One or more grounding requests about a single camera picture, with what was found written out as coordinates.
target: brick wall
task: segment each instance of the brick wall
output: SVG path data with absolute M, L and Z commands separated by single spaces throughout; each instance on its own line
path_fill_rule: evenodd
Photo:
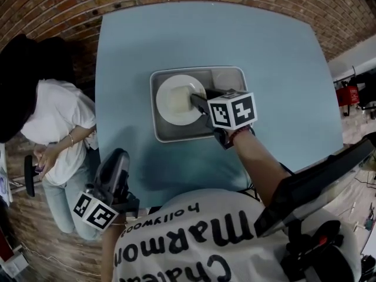
M 0 49 L 16 34 L 42 40 L 59 35 L 72 43 L 78 83 L 94 79 L 102 15 L 117 9 L 191 0 L 0 0 Z M 375 33 L 364 0 L 204 0 L 267 9 L 311 24 L 327 59 Z

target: jeans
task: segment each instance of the jeans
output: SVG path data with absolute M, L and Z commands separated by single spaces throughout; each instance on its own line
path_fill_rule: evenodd
M 42 185 L 52 217 L 59 229 L 68 234 L 76 229 L 81 238 L 94 240 L 97 239 L 99 231 L 84 223 L 73 212 L 80 191 L 84 191 L 85 184 L 89 182 L 92 182 L 92 178 L 89 169 L 89 158 L 86 156 L 81 167 L 66 183 L 55 186 L 44 178 Z

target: bracelet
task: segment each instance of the bracelet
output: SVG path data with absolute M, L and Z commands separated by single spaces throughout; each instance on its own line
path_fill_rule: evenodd
M 229 142 L 231 143 L 231 144 L 234 144 L 234 138 L 237 136 L 237 135 L 239 135 L 241 132 L 243 132 L 243 131 L 245 131 L 245 130 L 250 130 L 250 131 L 252 131 L 252 129 L 251 129 L 251 127 L 249 126 L 249 125 L 246 125 L 246 126 L 243 126 L 243 127 L 241 127 L 241 128 L 239 128 L 239 129 L 237 129 L 230 137 L 229 137 Z
M 72 135 L 70 133 L 68 134 L 68 136 L 70 137 L 70 141 L 72 141 L 71 147 L 73 147 L 73 145 L 75 144 L 75 142 L 73 141 L 73 137 L 72 137 Z

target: wrist strap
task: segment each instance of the wrist strap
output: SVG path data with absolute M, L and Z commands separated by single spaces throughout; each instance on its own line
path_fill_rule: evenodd
M 252 131 L 252 129 L 251 129 L 251 127 L 249 126 L 249 125 L 246 125 L 246 126 L 243 126 L 243 127 L 241 127 L 241 128 L 239 128 L 239 129 L 237 129 L 230 137 L 229 137 L 229 142 L 231 143 L 231 144 L 234 144 L 234 138 L 237 136 L 237 135 L 239 135 L 241 132 L 243 132 L 243 131 L 245 131 L 245 130 L 250 130 L 250 131 Z

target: red object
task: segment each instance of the red object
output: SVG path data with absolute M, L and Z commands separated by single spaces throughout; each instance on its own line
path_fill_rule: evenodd
M 328 237 L 324 236 L 324 235 L 321 235 L 320 236 L 320 240 L 318 242 L 318 245 L 319 246 L 322 246 L 323 244 L 326 244 L 326 242 L 328 241 Z
M 239 128 L 239 129 L 237 129 L 237 130 L 236 130 L 236 131 L 230 136 L 230 138 L 229 138 L 230 143 L 233 144 L 234 138 L 235 138 L 237 135 L 239 135 L 241 132 L 245 131 L 245 130 L 249 130 L 249 126 L 248 126 L 248 125 L 243 126 L 243 127 Z
M 359 103 L 358 87 L 347 86 L 335 91 L 339 106 L 356 105 Z
M 4 262 L 6 262 L 12 256 L 13 251 L 9 247 L 9 244 L 6 241 L 4 234 L 0 230 L 0 257 L 4 260 Z

